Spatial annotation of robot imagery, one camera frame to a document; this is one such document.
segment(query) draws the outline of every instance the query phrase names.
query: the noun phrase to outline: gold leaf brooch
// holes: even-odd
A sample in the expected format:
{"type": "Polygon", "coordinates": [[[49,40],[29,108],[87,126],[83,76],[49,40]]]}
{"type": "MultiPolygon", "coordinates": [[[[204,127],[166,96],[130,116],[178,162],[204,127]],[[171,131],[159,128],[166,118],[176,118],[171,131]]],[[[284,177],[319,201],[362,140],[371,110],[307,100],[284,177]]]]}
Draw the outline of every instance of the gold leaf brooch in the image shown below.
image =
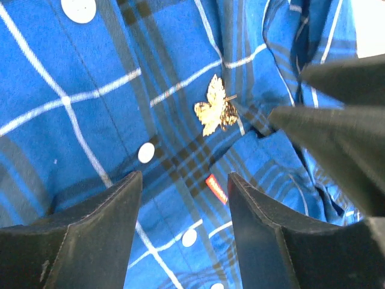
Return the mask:
{"type": "Polygon", "coordinates": [[[238,112],[234,105],[229,101],[236,98],[236,95],[229,98],[223,88],[222,79],[215,74],[209,84],[206,102],[198,102],[194,106],[194,111],[199,121],[204,125],[203,136],[211,135],[221,126],[226,131],[227,125],[233,125],[238,119],[238,112]]]}

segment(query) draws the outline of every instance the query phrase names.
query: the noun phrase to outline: shirt button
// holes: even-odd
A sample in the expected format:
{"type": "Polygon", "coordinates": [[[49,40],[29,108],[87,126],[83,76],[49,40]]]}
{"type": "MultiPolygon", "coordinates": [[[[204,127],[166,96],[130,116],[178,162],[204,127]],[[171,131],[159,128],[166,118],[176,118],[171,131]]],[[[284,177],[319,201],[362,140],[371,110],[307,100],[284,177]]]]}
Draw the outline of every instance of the shirt button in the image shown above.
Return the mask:
{"type": "Polygon", "coordinates": [[[145,143],[139,149],[138,159],[141,163],[147,164],[154,156],[155,147],[152,143],[145,143]]]}
{"type": "Polygon", "coordinates": [[[210,289],[224,289],[224,286],[222,283],[216,283],[213,286],[211,286],[210,289]]]}
{"type": "Polygon", "coordinates": [[[182,245],[185,247],[191,247],[197,240],[197,231],[194,229],[188,230],[182,237],[182,245]]]}
{"type": "Polygon", "coordinates": [[[96,14],[95,0],[61,0],[61,7],[67,17],[76,23],[89,23],[96,14]]]}

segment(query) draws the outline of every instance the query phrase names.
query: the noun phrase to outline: shirt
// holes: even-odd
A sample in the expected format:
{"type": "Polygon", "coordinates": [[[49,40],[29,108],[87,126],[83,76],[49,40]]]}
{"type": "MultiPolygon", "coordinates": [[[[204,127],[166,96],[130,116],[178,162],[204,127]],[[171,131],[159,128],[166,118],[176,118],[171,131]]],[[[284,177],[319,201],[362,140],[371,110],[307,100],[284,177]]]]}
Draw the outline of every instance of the shirt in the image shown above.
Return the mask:
{"type": "Polygon", "coordinates": [[[237,172],[310,217],[361,218],[267,121],[278,105],[342,105],[299,73],[355,56],[349,0],[96,0],[87,23],[69,16],[59,0],[0,1],[1,226],[65,210],[140,170],[125,288],[242,288],[211,174],[225,194],[237,172]],[[215,74],[239,117],[203,137],[194,104],[207,102],[215,74]],[[148,142],[155,153],[141,163],[148,142]]]}

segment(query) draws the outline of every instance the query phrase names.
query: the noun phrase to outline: blue plaid shirt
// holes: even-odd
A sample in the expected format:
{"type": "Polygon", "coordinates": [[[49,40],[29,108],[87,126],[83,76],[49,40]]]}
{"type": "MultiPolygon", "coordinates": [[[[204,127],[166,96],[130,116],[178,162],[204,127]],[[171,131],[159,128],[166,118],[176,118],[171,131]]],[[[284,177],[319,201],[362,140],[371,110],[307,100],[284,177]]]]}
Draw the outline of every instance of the blue plaid shirt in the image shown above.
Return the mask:
{"type": "Polygon", "coordinates": [[[349,0],[96,0],[86,24],[59,0],[0,1],[0,225],[27,225],[143,172],[125,288],[241,288],[227,174],[308,216],[361,216],[311,155],[266,120],[278,105],[341,106],[300,83],[308,63],[356,54],[349,0]],[[202,136],[214,74],[239,113],[202,136]],[[138,160],[142,144],[153,159],[138,160]],[[196,242],[185,247],[184,233],[196,242]]]}

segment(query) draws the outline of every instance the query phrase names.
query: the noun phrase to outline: white stripe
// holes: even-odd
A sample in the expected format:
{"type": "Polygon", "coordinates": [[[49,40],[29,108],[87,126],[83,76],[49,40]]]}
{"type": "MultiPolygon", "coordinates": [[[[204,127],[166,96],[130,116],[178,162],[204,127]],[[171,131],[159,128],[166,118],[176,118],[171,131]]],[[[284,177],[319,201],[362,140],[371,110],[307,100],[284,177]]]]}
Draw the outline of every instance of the white stripe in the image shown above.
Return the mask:
{"type": "Polygon", "coordinates": [[[354,211],[347,212],[347,213],[345,214],[345,217],[350,217],[350,216],[353,215],[353,214],[354,214],[354,211]]]}
{"type": "Polygon", "coordinates": [[[226,223],[226,224],[224,224],[224,225],[218,227],[217,229],[213,230],[213,231],[209,234],[209,238],[211,238],[212,236],[214,236],[216,233],[218,233],[218,232],[220,232],[220,231],[222,231],[222,230],[224,230],[224,229],[230,227],[232,224],[233,224],[233,222],[230,221],[230,222],[228,222],[228,223],[226,223]]]}
{"type": "Polygon", "coordinates": [[[269,4],[270,4],[270,0],[267,0],[266,2],[266,5],[265,5],[265,9],[263,10],[263,16],[262,16],[262,30],[261,30],[261,34],[262,34],[262,39],[263,39],[263,28],[265,27],[265,17],[266,17],[266,13],[267,13],[267,9],[269,7],[269,4]]]}
{"type": "MultiPolygon", "coordinates": [[[[196,223],[194,223],[193,225],[191,225],[190,227],[188,227],[188,229],[187,229],[186,231],[188,231],[188,230],[190,230],[190,229],[195,229],[196,227],[198,227],[198,226],[200,226],[200,225],[202,225],[202,224],[203,224],[203,220],[200,219],[198,222],[196,222],[196,223]]],[[[155,248],[156,251],[157,251],[157,252],[162,252],[162,251],[164,251],[164,250],[167,250],[168,248],[171,248],[172,245],[174,245],[176,242],[178,242],[178,241],[182,238],[182,236],[183,236],[183,234],[184,234],[185,232],[182,232],[182,233],[177,234],[177,236],[175,236],[174,238],[172,238],[171,241],[169,241],[167,244],[164,244],[163,246],[160,246],[160,247],[155,248]]],[[[128,269],[130,269],[130,268],[132,268],[133,266],[135,266],[136,264],[138,264],[142,259],[144,259],[144,258],[145,258],[146,256],[148,256],[148,255],[150,255],[150,251],[146,251],[146,252],[145,252],[144,254],[142,254],[138,259],[136,259],[134,262],[132,262],[131,264],[129,264],[128,269]]]]}
{"type": "Polygon", "coordinates": [[[239,126],[239,131],[241,132],[241,135],[242,136],[245,135],[245,129],[243,127],[243,123],[242,123],[241,118],[239,117],[239,115],[238,115],[238,118],[236,119],[236,122],[237,122],[237,124],[239,126]]]}
{"type": "Polygon", "coordinates": [[[29,48],[23,35],[21,35],[20,31],[12,21],[11,17],[8,15],[7,11],[5,10],[1,2],[0,2],[0,17],[4,21],[9,31],[12,33],[12,36],[16,40],[17,44],[19,45],[20,49],[22,50],[22,52],[24,53],[28,61],[32,64],[32,66],[36,69],[36,71],[40,74],[40,76],[47,82],[47,84],[54,90],[54,92],[56,92],[61,98],[61,101],[64,104],[67,114],[70,117],[70,121],[72,123],[73,130],[75,132],[76,138],[79,141],[79,144],[82,146],[85,154],[87,155],[88,159],[90,160],[96,172],[102,178],[106,187],[112,186],[112,182],[109,179],[107,173],[104,171],[103,167],[100,165],[99,161],[94,156],[91,149],[88,147],[88,144],[83,138],[83,135],[81,133],[81,130],[78,124],[78,120],[76,119],[76,116],[75,116],[75,112],[71,107],[70,98],[66,95],[64,90],[54,81],[54,79],[50,76],[50,74],[48,74],[48,72],[45,70],[41,62],[37,59],[36,55],[33,53],[31,48],[29,48]]]}
{"type": "Polygon", "coordinates": [[[141,238],[144,245],[147,247],[147,249],[150,251],[150,253],[154,256],[155,260],[158,262],[158,264],[162,267],[162,269],[166,272],[167,276],[170,278],[172,283],[175,285],[177,289],[183,289],[183,286],[181,283],[179,283],[177,277],[175,274],[167,267],[166,263],[163,261],[163,259],[159,256],[158,252],[156,251],[155,247],[151,243],[150,239],[144,232],[142,226],[137,222],[135,225],[135,230],[138,233],[139,237],[141,238]]]}
{"type": "Polygon", "coordinates": [[[261,45],[259,45],[256,49],[255,49],[255,51],[251,54],[251,55],[249,55],[248,57],[245,57],[245,58],[243,58],[243,59],[241,59],[241,60],[238,60],[238,61],[236,61],[236,62],[225,62],[224,63],[224,65],[227,67],[227,68],[236,68],[236,67],[238,67],[238,66],[241,66],[241,65],[244,65],[244,64],[246,64],[246,63],[249,63],[249,62],[251,62],[251,61],[253,61],[254,60],[254,58],[255,58],[255,56],[258,54],[258,53],[260,53],[262,50],[264,50],[266,48],[266,44],[261,44],[261,45]]]}
{"type": "Polygon", "coordinates": [[[317,91],[315,90],[314,87],[311,87],[311,89],[312,89],[312,97],[313,97],[314,107],[315,107],[315,108],[318,108],[318,96],[317,96],[317,91]]]}
{"type": "Polygon", "coordinates": [[[206,34],[207,34],[207,37],[209,38],[210,44],[215,49],[215,51],[217,52],[219,58],[221,60],[223,60],[223,56],[221,54],[221,51],[219,50],[217,44],[215,43],[214,35],[212,34],[212,30],[211,30],[211,27],[210,27],[209,20],[207,19],[207,16],[206,16],[206,13],[205,13],[205,9],[203,8],[202,3],[200,2],[200,0],[194,0],[194,2],[195,2],[195,5],[197,6],[197,8],[199,10],[199,14],[200,14],[200,17],[202,19],[203,26],[205,27],[206,34]]]}
{"type": "Polygon", "coordinates": [[[158,95],[156,98],[152,99],[150,101],[150,106],[153,107],[154,105],[160,103],[161,101],[168,98],[170,95],[172,95],[174,92],[177,92],[178,90],[188,86],[190,83],[192,83],[195,79],[197,79],[199,76],[207,72],[208,70],[212,69],[213,67],[216,67],[222,63],[221,60],[217,60],[216,62],[210,63],[209,65],[205,66],[204,68],[200,69],[198,72],[191,75],[189,78],[181,81],[180,83],[174,85],[173,87],[166,90],[164,93],[158,95]]]}
{"type": "Polygon", "coordinates": [[[302,13],[302,7],[298,5],[290,5],[290,10],[302,13]]]}
{"type": "Polygon", "coordinates": [[[206,13],[205,13],[205,9],[203,8],[202,6],[202,3],[200,0],[194,0],[198,10],[199,10],[199,14],[200,14],[200,17],[202,19],[202,22],[203,22],[203,26],[205,27],[205,30],[206,30],[206,34],[207,34],[207,37],[210,41],[210,44],[212,45],[212,47],[215,49],[215,51],[217,52],[219,58],[223,61],[223,64],[226,68],[229,68],[229,69],[232,69],[232,68],[236,68],[238,66],[242,66],[246,63],[249,63],[250,61],[252,61],[255,56],[262,50],[264,50],[266,48],[266,44],[262,44],[262,45],[259,45],[255,51],[249,55],[248,57],[245,57],[243,59],[240,59],[240,60],[237,60],[235,62],[226,62],[224,61],[223,59],[223,56],[222,56],[222,53],[221,51],[219,50],[217,44],[215,43],[215,39],[214,39],[214,35],[212,34],[212,30],[211,30],[211,27],[210,27],[210,23],[207,19],[207,16],[206,16],[206,13]]]}
{"type": "Polygon", "coordinates": [[[125,85],[126,83],[128,83],[129,81],[138,77],[139,75],[141,75],[141,70],[140,70],[140,68],[137,68],[134,71],[130,72],[129,74],[126,74],[126,75],[118,78],[117,80],[115,80],[109,84],[106,84],[105,86],[102,86],[99,89],[95,89],[92,92],[82,92],[82,93],[77,93],[75,95],[72,95],[70,97],[71,102],[73,103],[73,102],[85,101],[85,100],[91,99],[91,98],[99,98],[99,97],[106,95],[107,93],[125,85]]]}
{"type": "MultiPolygon", "coordinates": [[[[261,31],[261,33],[262,33],[262,38],[263,38],[263,28],[264,28],[264,26],[265,26],[265,17],[266,17],[266,12],[267,12],[269,3],[270,3],[270,0],[267,0],[266,5],[265,5],[265,9],[264,9],[264,11],[263,11],[262,25],[261,25],[261,26],[262,26],[262,31],[261,31]]],[[[293,96],[291,95],[291,92],[290,92],[290,90],[289,90],[289,87],[288,87],[288,85],[286,84],[286,82],[284,81],[284,79],[283,79],[283,77],[282,77],[282,74],[281,74],[281,71],[279,71],[278,66],[277,66],[277,71],[278,71],[279,77],[281,77],[281,80],[282,80],[282,82],[284,83],[284,85],[285,85],[285,87],[286,87],[286,90],[287,90],[288,93],[289,93],[291,105],[292,105],[292,106],[295,106],[293,96]]]]}
{"type": "MultiPolygon", "coordinates": [[[[261,44],[259,45],[255,51],[249,55],[248,57],[245,57],[241,60],[238,60],[236,62],[232,62],[232,63],[227,63],[225,62],[224,65],[227,67],[227,68],[236,68],[238,66],[241,66],[243,64],[246,64],[250,61],[252,61],[255,56],[262,50],[264,50],[266,48],[266,44],[261,44]]],[[[195,79],[197,79],[199,76],[201,76],[202,74],[204,74],[205,72],[207,72],[208,70],[212,69],[213,67],[217,67],[218,65],[220,65],[222,63],[221,60],[217,60],[216,62],[213,62],[207,66],[205,66],[204,68],[200,69],[198,72],[194,73],[193,75],[191,75],[189,78],[177,83],[176,85],[172,86],[171,88],[169,88],[168,90],[166,90],[164,93],[158,95],[156,98],[152,99],[150,101],[150,106],[153,107],[154,105],[160,103],[161,101],[165,100],[166,98],[168,98],[170,95],[172,95],[173,93],[177,92],[178,90],[188,86],[190,83],[192,83],[195,79]]]]}
{"type": "Polygon", "coordinates": [[[337,6],[337,9],[336,9],[336,14],[334,14],[334,19],[333,19],[333,23],[332,23],[332,25],[331,25],[329,37],[328,37],[328,39],[327,39],[325,51],[324,51],[324,54],[322,55],[322,58],[321,58],[321,64],[324,64],[324,63],[325,63],[325,60],[326,60],[327,55],[328,55],[328,53],[329,53],[330,46],[331,46],[331,42],[333,41],[334,31],[336,30],[337,21],[338,21],[338,16],[339,16],[339,12],[340,12],[341,6],[342,6],[342,1],[343,1],[343,0],[339,0],[338,6],[337,6]]]}
{"type": "Polygon", "coordinates": [[[306,18],[301,17],[301,20],[302,20],[302,24],[301,24],[300,28],[298,29],[297,34],[295,35],[295,41],[298,40],[299,36],[302,33],[303,28],[305,28],[305,25],[307,23],[309,23],[309,17],[306,17],[306,18]]]}
{"type": "Polygon", "coordinates": [[[297,182],[295,181],[295,179],[293,178],[292,175],[289,174],[289,177],[291,178],[291,180],[293,181],[293,183],[295,184],[295,186],[298,188],[298,190],[300,191],[300,194],[301,194],[301,197],[302,197],[302,201],[303,201],[303,207],[305,209],[305,215],[309,215],[309,209],[307,208],[307,203],[306,203],[306,200],[305,200],[305,195],[303,194],[303,191],[301,189],[301,187],[297,184],[297,182]]]}
{"type": "Polygon", "coordinates": [[[298,64],[298,56],[297,56],[296,59],[295,59],[295,65],[296,65],[296,67],[297,67],[298,74],[301,74],[300,65],[298,64]]]}
{"type": "MultiPolygon", "coordinates": [[[[140,69],[134,70],[130,72],[129,74],[101,87],[99,90],[94,90],[92,92],[83,92],[78,93],[76,95],[70,96],[71,103],[79,102],[79,101],[85,101],[87,99],[92,98],[99,98],[117,88],[120,86],[126,84],[127,82],[133,80],[135,77],[141,75],[140,69]]],[[[41,115],[42,113],[45,113],[46,111],[52,110],[57,107],[63,106],[63,102],[61,99],[57,99],[54,101],[49,101],[37,108],[34,108],[33,110],[30,110],[21,116],[18,116],[17,118],[11,120],[7,124],[0,127],[0,137],[7,134],[8,132],[16,129],[18,126],[21,126],[23,123],[41,115]]]]}
{"type": "Polygon", "coordinates": [[[287,90],[288,93],[289,93],[291,105],[294,107],[294,106],[295,106],[295,104],[294,104],[294,98],[293,98],[293,96],[291,95],[291,92],[290,92],[290,90],[289,90],[289,87],[288,87],[288,85],[286,84],[286,81],[283,79],[283,76],[282,76],[282,74],[281,74],[281,71],[279,71],[278,66],[277,66],[277,71],[278,71],[279,77],[281,77],[281,80],[282,80],[283,84],[284,84],[285,87],[286,87],[286,90],[287,90]]]}

